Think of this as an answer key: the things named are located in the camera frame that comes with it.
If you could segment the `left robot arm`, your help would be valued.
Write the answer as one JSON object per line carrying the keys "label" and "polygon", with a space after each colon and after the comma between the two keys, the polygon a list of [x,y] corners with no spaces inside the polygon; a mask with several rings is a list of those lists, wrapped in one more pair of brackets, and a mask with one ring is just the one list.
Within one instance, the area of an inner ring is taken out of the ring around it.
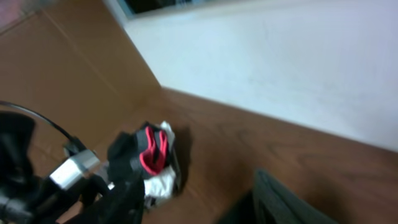
{"label": "left robot arm", "polygon": [[48,176],[34,174],[28,157],[35,121],[14,112],[1,113],[1,221],[58,223],[77,202],[74,224],[141,223],[144,183],[132,175],[109,189],[92,172],[100,161],[89,149],[64,160]]}

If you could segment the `black long pants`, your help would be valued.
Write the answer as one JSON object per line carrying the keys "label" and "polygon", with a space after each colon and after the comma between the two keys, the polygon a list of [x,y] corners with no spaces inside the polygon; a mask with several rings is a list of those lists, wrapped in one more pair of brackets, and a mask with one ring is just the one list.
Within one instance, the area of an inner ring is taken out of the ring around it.
{"label": "black long pants", "polygon": [[265,170],[254,173],[252,189],[218,221],[229,224],[335,224],[329,216],[298,198]]}

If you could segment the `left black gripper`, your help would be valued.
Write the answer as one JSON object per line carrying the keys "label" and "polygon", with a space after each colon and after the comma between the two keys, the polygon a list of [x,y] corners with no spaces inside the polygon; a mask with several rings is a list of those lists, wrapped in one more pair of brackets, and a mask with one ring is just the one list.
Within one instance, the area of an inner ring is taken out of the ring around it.
{"label": "left black gripper", "polygon": [[144,213],[144,181],[131,174],[109,189],[98,175],[56,181],[48,177],[32,205],[32,223],[56,223],[69,208],[80,201],[82,210],[67,223],[118,224],[141,223]]}

